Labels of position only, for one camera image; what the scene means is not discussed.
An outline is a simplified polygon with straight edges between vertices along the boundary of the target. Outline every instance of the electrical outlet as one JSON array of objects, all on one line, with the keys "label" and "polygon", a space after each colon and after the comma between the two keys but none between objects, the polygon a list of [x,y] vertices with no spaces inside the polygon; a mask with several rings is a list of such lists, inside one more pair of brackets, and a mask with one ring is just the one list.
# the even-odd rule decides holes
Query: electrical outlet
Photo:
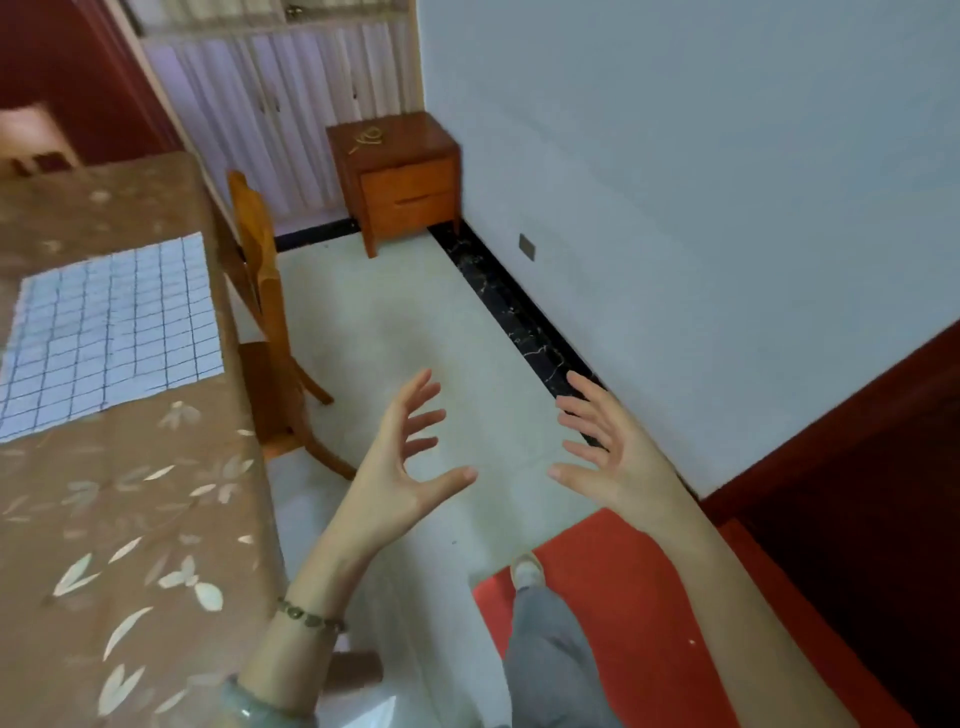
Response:
[{"label": "electrical outlet", "polygon": [[520,249],[523,251],[523,254],[531,260],[537,255],[537,246],[531,243],[530,238],[523,233],[520,234]]}]

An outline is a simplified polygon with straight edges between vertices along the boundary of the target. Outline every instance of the finger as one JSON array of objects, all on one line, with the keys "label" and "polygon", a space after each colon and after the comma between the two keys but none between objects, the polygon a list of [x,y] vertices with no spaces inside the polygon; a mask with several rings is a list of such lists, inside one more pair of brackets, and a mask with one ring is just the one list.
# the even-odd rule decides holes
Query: finger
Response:
[{"label": "finger", "polygon": [[427,402],[440,394],[440,382],[425,383],[420,390],[407,402],[407,413],[416,412]]},{"label": "finger", "polygon": [[554,463],[546,472],[565,488],[586,496],[598,505],[612,503],[611,483],[597,471],[569,463]]},{"label": "finger", "polygon": [[387,411],[383,414],[381,430],[401,427],[403,423],[406,422],[407,415],[413,411],[410,408],[410,402],[417,396],[418,392],[423,388],[423,385],[430,380],[432,374],[429,369],[421,369],[399,388],[387,406]]},{"label": "finger", "polygon": [[566,373],[566,380],[575,390],[586,397],[596,407],[597,411],[607,419],[613,428],[630,426],[630,414],[610,392],[599,384],[590,381],[573,370]]},{"label": "finger", "polygon": [[460,493],[476,479],[476,468],[455,468],[435,477],[433,480],[421,483],[418,492],[420,493],[420,502],[423,505],[423,515],[430,513],[449,497]]},{"label": "finger", "polygon": [[433,371],[430,369],[421,369],[419,372],[414,374],[407,382],[400,387],[400,391],[396,393],[394,397],[394,402],[399,402],[403,406],[406,406],[410,400],[423,388],[423,385],[430,381],[430,377],[433,376]]},{"label": "finger", "polygon": [[603,448],[592,448],[586,443],[575,443],[572,440],[564,440],[564,449],[570,454],[582,457],[589,463],[593,463],[597,468],[606,468],[610,460],[610,454]]},{"label": "finger", "polygon": [[613,444],[613,438],[607,430],[596,423],[584,420],[582,417],[574,417],[573,415],[561,412],[557,416],[557,422],[564,427],[575,429],[577,432],[582,432],[588,437],[592,437],[606,449],[610,449]]},{"label": "finger", "polygon": [[574,414],[577,417],[582,417],[585,420],[590,420],[592,423],[600,423],[603,421],[603,416],[600,414],[600,411],[593,404],[579,397],[560,395],[557,397],[557,408],[562,409],[564,412]]},{"label": "finger", "polygon": [[436,437],[420,437],[417,440],[405,442],[401,450],[403,459],[406,460],[408,457],[413,457],[418,452],[423,452],[426,449],[435,448],[439,442],[440,440]]},{"label": "finger", "polygon": [[441,423],[446,419],[445,409],[435,409],[432,412],[424,412],[416,417],[408,417],[407,424],[403,426],[403,435],[410,437],[416,435],[422,429],[425,429],[436,423]]}]

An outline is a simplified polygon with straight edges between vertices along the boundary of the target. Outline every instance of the floor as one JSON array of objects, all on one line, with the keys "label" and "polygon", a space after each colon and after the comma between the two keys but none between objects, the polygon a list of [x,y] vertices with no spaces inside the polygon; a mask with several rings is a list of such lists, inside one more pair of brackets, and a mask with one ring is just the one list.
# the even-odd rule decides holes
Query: floor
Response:
[{"label": "floor", "polygon": [[[384,661],[379,687],[322,701],[326,726],[495,726],[510,722],[500,659],[471,588],[593,512],[550,481],[568,456],[553,396],[478,292],[430,234],[364,255],[358,234],[279,256],[294,354],[336,402],[311,401],[324,442],[359,464],[399,385],[430,366],[444,390],[440,445],[411,460],[429,478],[457,465],[480,477],[371,566],[348,613],[351,646]],[[241,309],[236,301],[235,309]],[[244,310],[241,341],[258,338]],[[302,450],[270,463],[291,574],[347,486]]]}]

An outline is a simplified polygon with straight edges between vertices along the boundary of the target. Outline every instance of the chair seat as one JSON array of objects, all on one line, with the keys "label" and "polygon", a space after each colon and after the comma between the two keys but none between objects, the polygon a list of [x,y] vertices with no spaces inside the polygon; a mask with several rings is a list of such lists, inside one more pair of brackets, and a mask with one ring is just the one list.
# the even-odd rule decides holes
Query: chair seat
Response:
[{"label": "chair seat", "polygon": [[270,460],[301,447],[302,443],[287,426],[267,342],[241,344],[240,365],[253,413],[253,431],[264,458]]}]

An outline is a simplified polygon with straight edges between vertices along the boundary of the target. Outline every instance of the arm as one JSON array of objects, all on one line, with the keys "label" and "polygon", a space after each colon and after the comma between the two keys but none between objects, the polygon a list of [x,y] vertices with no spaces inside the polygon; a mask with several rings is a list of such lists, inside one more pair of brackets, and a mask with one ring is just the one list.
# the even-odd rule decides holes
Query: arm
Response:
[{"label": "arm", "polygon": [[557,397],[560,424],[603,447],[565,441],[597,469],[558,463],[550,476],[660,545],[741,725],[855,726],[643,427],[603,388],[572,372],[567,379],[586,400]]},{"label": "arm", "polygon": [[[291,604],[308,614],[342,619],[373,556],[476,479],[474,468],[458,468],[419,483],[403,467],[408,457],[437,445],[436,437],[409,438],[446,417],[442,409],[412,414],[439,393],[440,384],[430,382],[430,370],[424,370],[390,403],[344,501],[287,590]],[[277,613],[238,682],[284,713],[311,716],[336,638],[331,629],[306,627],[303,619]],[[213,725],[242,728],[246,723],[223,711]]]}]

